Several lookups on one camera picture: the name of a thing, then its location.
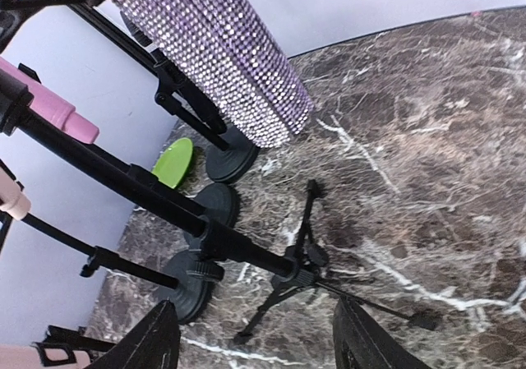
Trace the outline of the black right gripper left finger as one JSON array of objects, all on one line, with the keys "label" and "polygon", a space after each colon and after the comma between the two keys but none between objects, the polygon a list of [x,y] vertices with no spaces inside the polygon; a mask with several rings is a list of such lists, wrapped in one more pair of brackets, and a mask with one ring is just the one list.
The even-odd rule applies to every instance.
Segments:
[{"label": "black right gripper left finger", "polygon": [[163,300],[118,344],[87,368],[177,368],[180,338],[175,306]]}]

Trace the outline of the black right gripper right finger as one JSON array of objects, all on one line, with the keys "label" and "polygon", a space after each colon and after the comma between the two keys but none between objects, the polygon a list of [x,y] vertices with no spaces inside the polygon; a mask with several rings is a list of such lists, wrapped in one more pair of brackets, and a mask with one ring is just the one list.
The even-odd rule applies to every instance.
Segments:
[{"label": "black right gripper right finger", "polygon": [[333,319],[338,368],[428,369],[403,348],[355,301],[340,298]]}]

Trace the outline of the purple rhinestone microphone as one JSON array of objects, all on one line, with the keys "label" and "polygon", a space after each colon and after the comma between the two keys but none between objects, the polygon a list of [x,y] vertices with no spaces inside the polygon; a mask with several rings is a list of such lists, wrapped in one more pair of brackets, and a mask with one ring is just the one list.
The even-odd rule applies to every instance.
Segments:
[{"label": "purple rhinestone microphone", "polygon": [[248,0],[111,0],[252,143],[279,147],[313,103]]}]

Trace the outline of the black tripod mic stand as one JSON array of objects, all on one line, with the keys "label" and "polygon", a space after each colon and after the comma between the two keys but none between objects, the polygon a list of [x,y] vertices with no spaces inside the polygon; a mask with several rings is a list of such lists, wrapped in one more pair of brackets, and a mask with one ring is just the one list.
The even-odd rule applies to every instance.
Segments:
[{"label": "black tripod mic stand", "polygon": [[[10,43],[20,27],[45,7],[70,5],[81,2],[90,5],[105,0],[1,0],[1,43]],[[20,129],[54,154],[85,173],[92,169],[86,148],[82,143],[58,130],[30,108],[34,96],[28,86],[13,76],[1,73],[1,130],[11,134]],[[190,244],[196,265],[191,275],[206,280],[220,279],[221,261],[246,262],[271,272],[291,292],[312,287],[326,287],[326,282],[314,271],[317,260],[299,249],[292,256],[277,256],[257,246],[250,238],[214,220],[205,223],[205,231]]]}]

